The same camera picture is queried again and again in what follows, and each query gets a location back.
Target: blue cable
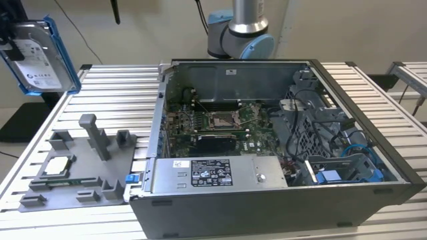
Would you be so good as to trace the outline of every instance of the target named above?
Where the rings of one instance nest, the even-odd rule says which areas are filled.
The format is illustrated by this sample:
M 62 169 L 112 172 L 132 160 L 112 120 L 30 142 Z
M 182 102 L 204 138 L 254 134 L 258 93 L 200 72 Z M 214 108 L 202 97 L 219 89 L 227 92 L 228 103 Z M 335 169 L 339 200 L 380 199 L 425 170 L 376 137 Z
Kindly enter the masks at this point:
M 371 149 L 368 149 L 367 146 L 364 146 L 364 145 L 362 145 L 362 144 L 352 144 L 352 145 L 350 145 L 350 146 L 344 149 L 344 151 L 342 152 L 340 157 L 344 157 L 344 155 L 346 155 L 346 153 L 348 152 L 348 150 L 352 149 L 352 148 L 356 148 L 356 147 L 363 148 L 363 149 L 367 150 L 368 154 L 371 154 L 372 159 L 375 160 L 374 165 L 376 165 L 378 161 L 376 161 L 376 157 L 375 157 L 375 155 L 374 155 L 374 152 L 371 151 Z

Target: blue latch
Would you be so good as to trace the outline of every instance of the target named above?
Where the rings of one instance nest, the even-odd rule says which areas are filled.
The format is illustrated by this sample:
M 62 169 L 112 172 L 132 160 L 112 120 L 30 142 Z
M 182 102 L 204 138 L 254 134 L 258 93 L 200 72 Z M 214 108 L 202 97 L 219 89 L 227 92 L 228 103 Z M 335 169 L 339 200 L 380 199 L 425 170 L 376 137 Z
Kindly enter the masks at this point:
M 124 182 L 126 184 L 138 184 L 140 182 L 140 175 L 139 174 L 127 175 Z

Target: workbench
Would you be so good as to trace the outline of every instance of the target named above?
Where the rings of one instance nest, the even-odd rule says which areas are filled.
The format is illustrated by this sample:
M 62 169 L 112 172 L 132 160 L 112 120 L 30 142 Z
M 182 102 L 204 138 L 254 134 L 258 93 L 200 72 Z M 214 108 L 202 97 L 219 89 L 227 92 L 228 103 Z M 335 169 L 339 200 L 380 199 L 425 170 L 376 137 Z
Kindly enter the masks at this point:
M 427 182 L 427 129 L 354 64 L 323 63 L 364 114 Z M 0 239 L 144 239 L 130 205 L 20 213 L 19 201 L 38 174 L 54 130 L 84 137 L 82 114 L 95 113 L 108 135 L 127 129 L 138 135 L 131 171 L 146 167 L 148 137 L 159 87 L 158 65 L 94 65 L 79 71 L 82 91 L 63 95 L 0 185 Z M 405 204 L 384 207 L 359 227 L 334 228 L 224 239 L 427 239 L 427 188 Z

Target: sticker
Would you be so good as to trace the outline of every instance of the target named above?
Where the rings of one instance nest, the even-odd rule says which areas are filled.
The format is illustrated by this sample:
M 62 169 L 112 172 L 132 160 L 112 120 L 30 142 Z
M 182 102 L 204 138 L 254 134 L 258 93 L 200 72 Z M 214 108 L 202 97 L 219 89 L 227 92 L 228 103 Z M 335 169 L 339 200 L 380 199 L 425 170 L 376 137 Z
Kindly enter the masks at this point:
M 226 70 L 226 75 L 236 75 L 238 74 L 238 69 L 227 69 Z
M 174 168 L 190 168 L 190 161 L 180 161 L 175 160 L 174 161 Z
M 191 185 L 194 187 L 232 186 L 230 159 L 192 160 Z
M 30 39 L 18 39 L 15 43 L 26 57 L 23 61 L 16 61 L 16 66 L 28 84 L 39 89 L 60 89 L 63 85 L 42 46 Z

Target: white label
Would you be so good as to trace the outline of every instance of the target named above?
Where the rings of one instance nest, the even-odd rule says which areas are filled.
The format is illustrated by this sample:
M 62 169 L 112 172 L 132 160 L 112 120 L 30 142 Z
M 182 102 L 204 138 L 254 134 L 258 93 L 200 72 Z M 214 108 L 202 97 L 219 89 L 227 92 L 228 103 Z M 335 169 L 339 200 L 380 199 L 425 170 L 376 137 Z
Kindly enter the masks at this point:
M 226 75 L 236 75 L 238 69 L 226 69 Z
M 264 14 L 264 0 L 258 0 L 258 16 Z
M 174 161 L 174 168 L 190 168 L 190 161 Z
M 63 87 L 54 71 L 42 46 L 34 40 L 15 40 L 16 46 L 24 55 L 16 65 L 27 82 L 39 89 L 60 89 Z

